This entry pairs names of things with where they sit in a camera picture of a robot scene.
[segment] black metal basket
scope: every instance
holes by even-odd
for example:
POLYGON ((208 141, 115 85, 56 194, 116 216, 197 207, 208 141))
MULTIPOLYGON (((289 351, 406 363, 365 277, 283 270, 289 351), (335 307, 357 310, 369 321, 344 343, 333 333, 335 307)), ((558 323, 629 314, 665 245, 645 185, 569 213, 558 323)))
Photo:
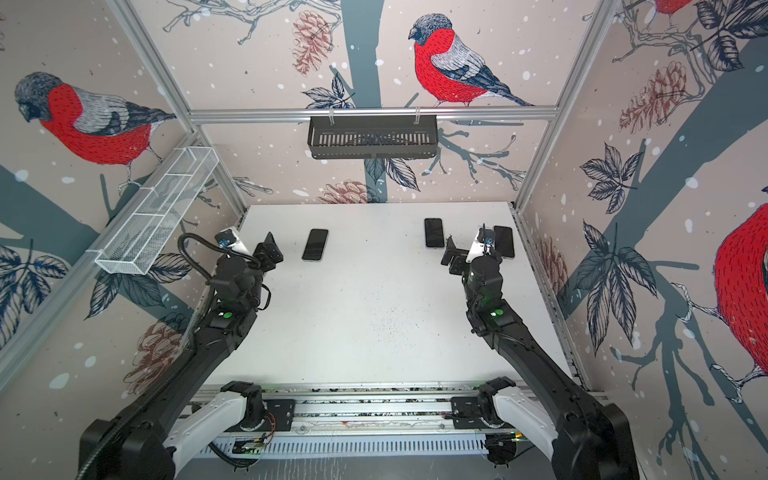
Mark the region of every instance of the black metal basket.
POLYGON ((409 115, 312 117, 307 139, 312 157, 432 158, 437 155, 437 117, 409 115))

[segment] wire mesh basket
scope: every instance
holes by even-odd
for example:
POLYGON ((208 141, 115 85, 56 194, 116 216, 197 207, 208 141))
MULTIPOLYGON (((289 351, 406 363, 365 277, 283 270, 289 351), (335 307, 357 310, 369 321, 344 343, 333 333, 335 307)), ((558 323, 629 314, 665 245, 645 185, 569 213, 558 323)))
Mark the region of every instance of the wire mesh basket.
POLYGON ((307 143, 312 157, 432 158, 437 155, 437 117, 406 115, 312 117, 307 143))
POLYGON ((149 194, 107 243, 96 264, 108 273, 145 275, 218 163, 213 148, 181 149, 168 172, 147 187, 149 194))

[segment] smartphone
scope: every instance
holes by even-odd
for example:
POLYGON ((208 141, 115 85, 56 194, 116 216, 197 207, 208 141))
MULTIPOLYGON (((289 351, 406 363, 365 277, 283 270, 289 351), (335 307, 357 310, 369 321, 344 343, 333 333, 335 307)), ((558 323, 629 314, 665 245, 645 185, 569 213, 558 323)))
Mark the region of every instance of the smartphone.
POLYGON ((442 232, 442 220, 439 218, 425 218, 424 236, 426 237, 427 248, 445 247, 445 236, 442 232))
POLYGON ((323 251, 326 249, 326 240, 328 240, 328 230, 313 228, 310 230, 310 237, 306 239, 306 247, 301 260, 309 262, 319 262, 323 259, 323 251))
POLYGON ((512 229, 509 227, 493 227, 496 242, 496 252, 502 257, 515 258, 515 242, 512 240, 512 229))

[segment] black smartphone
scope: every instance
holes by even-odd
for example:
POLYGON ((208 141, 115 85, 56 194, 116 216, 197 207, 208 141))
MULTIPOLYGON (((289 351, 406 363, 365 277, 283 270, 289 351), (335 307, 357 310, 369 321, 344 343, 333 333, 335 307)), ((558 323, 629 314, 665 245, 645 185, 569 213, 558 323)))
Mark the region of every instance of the black smartphone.
POLYGON ((310 230, 310 237, 306 239, 306 247, 301 260, 309 262, 319 262, 323 259, 323 251, 326 249, 326 240, 328 240, 328 230, 313 228, 310 230))
POLYGON ((439 218, 424 219, 424 236, 427 248, 445 247, 445 236, 442 233, 442 220, 439 218))
POLYGON ((515 242, 513 241, 512 229, 509 227, 493 227, 493 234, 496 242, 496 252, 502 257, 515 258, 515 242))

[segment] gray floor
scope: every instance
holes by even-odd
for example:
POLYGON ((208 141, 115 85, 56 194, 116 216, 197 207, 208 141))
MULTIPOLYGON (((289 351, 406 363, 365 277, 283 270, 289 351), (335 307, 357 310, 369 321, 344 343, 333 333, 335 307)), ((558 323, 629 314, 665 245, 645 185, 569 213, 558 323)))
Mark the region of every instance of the gray floor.
POLYGON ((253 480, 516 480, 554 479, 552 467, 537 449, 516 458, 509 468, 493 468, 480 455, 436 455, 366 458, 264 460, 249 472, 216 459, 189 462, 177 480, 214 478, 253 480))

